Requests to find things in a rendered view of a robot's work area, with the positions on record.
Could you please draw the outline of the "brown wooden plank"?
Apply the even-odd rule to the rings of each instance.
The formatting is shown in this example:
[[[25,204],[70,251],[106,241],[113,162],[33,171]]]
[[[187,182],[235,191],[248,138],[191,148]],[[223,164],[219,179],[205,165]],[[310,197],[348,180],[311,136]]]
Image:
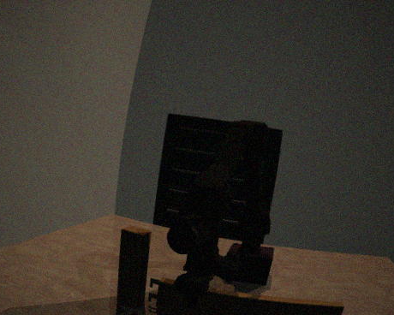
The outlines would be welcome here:
[[[247,294],[225,289],[208,288],[193,308],[183,293],[173,290],[173,279],[151,278],[150,287],[158,285],[158,294],[149,293],[148,301],[157,299],[156,307],[188,315],[341,315],[343,302],[302,300],[258,294]]]

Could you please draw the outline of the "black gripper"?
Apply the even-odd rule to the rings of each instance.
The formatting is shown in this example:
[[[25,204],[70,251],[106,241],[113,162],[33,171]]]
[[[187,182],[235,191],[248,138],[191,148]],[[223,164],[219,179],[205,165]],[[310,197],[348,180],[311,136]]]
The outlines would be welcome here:
[[[177,277],[173,286],[173,290],[183,293],[188,308],[194,309],[199,297],[206,296],[209,282],[214,278],[214,274],[205,276],[205,268],[210,257],[216,258],[217,252],[218,246],[200,247],[188,253],[186,264],[182,269],[186,274],[182,273]]]

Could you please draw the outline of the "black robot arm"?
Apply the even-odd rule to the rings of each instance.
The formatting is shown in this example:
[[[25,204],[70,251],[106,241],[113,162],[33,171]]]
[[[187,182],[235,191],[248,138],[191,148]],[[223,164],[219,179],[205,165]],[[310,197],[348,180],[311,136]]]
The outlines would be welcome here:
[[[261,254],[262,237],[269,235],[271,228],[268,205],[262,195],[262,152],[269,139],[270,128],[263,122],[229,123],[212,165],[199,173],[182,202],[178,213],[185,216],[180,216],[179,224],[168,231],[167,241],[172,250],[188,254],[200,247],[218,245],[221,222],[232,202],[231,181],[243,155],[246,198],[238,217],[238,230],[243,231],[239,253]],[[227,257],[217,252],[216,258],[210,257],[205,276],[212,273],[232,282],[241,267],[238,254]]]

